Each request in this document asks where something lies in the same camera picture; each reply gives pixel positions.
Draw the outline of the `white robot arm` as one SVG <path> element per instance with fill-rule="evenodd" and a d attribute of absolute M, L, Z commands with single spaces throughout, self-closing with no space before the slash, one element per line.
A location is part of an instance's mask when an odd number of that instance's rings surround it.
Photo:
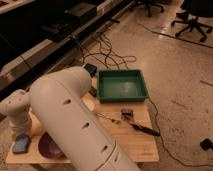
<path fill-rule="evenodd" d="M 0 113 L 19 128 L 31 108 L 77 171 L 140 171 L 82 101 L 91 84 L 78 66 L 46 74 L 0 101 Z"/>

